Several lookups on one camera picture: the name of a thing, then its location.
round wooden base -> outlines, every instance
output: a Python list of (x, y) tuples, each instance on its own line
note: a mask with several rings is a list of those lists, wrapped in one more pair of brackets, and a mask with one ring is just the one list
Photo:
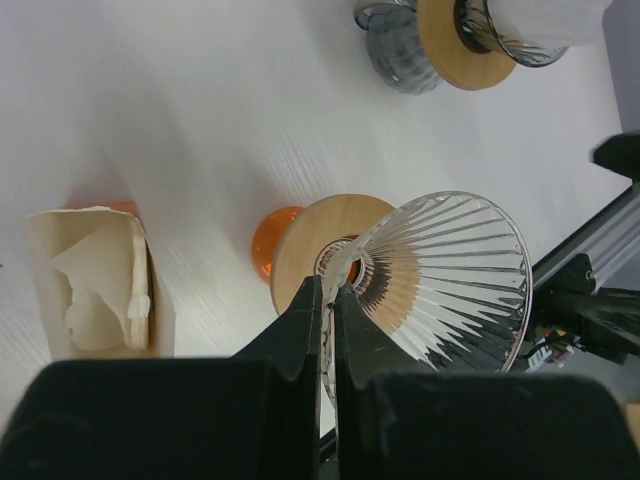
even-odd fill
[(507, 78), (516, 63), (506, 55), (476, 53), (463, 43), (456, 27), (456, 0), (419, 0), (420, 42), (438, 74), (462, 90), (482, 90)]
[(300, 213), (282, 236), (271, 271), (271, 298), (278, 315), (302, 280), (314, 274), (316, 259), (327, 245), (361, 235), (394, 210), (379, 198), (344, 194), (322, 199)]

gray glass vase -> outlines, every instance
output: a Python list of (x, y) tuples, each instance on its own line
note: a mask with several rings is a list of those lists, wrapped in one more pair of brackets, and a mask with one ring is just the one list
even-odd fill
[(359, 0), (354, 18), (367, 32), (369, 59), (387, 85), (419, 95), (442, 83), (420, 43), (416, 0)]

tissue paper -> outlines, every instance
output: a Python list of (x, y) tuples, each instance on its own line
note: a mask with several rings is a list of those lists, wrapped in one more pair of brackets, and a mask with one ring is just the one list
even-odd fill
[(597, 38), (613, 0), (488, 0), (496, 30), (548, 48), (587, 45)]
[[(132, 338), (132, 318), (129, 318), (129, 304), (132, 300), (133, 265), (135, 252), (133, 235), (141, 235), (142, 229), (133, 222), (133, 217), (123, 221), (109, 223), (87, 235), (71, 248), (51, 260), (51, 265), (67, 276), (71, 285), (71, 306), (67, 310), (65, 323), (72, 328), (72, 339), (81, 346), (94, 345), (91, 350), (113, 347), (116, 338), (127, 347), (142, 350), (147, 347), (148, 339)], [(142, 256), (146, 267), (146, 246), (138, 255)], [(147, 296), (146, 311), (138, 314), (148, 322), (147, 272), (144, 272), (144, 291)], [(73, 317), (70, 327), (70, 316)], [(95, 326), (79, 328), (79, 319), (91, 321)], [(115, 322), (120, 327), (120, 335), (113, 333)]]

table surface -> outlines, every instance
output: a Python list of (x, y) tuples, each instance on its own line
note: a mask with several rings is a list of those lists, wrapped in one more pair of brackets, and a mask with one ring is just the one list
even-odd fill
[(224, 356), (275, 318), (249, 245), (278, 207), (471, 191), (515, 219), (536, 261), (629, 185), (589, 164), (620, 131), (603, 41), (490, 90), (403, 96), (371, 69), (351, 8), (0, 5), (0, 421), (48, 361), (29, 213), (135, 200), (176, 307), (176, 354)]

white table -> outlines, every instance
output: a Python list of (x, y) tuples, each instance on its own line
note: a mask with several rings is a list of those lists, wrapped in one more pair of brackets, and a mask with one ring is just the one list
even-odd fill
[(32, 0), (0, 5), (0, 65), (1, 417), (48, 360), (28, 213), (132, 197), (176, 354), (229, 355), (275, 317), (248, 251), (278, 207), (468, 190), (536, 261), (628, 186), (589, 164), (620, 131), (602, 43), (410, 97), (376, 77), (349, 0)]

